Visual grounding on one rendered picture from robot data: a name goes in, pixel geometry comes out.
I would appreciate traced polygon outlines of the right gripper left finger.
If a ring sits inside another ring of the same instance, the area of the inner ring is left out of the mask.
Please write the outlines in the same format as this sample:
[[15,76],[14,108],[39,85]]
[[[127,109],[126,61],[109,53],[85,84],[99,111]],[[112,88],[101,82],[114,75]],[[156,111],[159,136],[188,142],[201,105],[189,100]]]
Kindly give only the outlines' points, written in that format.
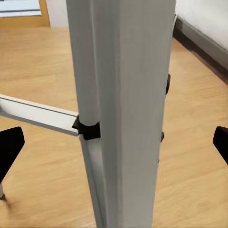
[[0,183],[25,144],[20,126],[0,132]]

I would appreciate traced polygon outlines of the camera tripod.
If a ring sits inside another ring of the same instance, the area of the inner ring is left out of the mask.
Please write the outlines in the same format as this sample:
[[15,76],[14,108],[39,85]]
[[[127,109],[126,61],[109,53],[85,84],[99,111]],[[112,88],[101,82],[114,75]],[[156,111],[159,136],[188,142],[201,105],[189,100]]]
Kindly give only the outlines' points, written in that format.
[[97,228],[152,228],[176,0],[66,9],[78,113],[0,95],[0,116],[79,136]]

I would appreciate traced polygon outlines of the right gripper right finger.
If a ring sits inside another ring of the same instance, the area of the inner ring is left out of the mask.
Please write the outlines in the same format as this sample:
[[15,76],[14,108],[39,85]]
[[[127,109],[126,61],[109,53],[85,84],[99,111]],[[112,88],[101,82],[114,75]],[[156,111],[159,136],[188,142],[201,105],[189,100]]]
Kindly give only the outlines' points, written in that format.
[[228,128],[218,126],[215,130],[213,143],[228,164]]

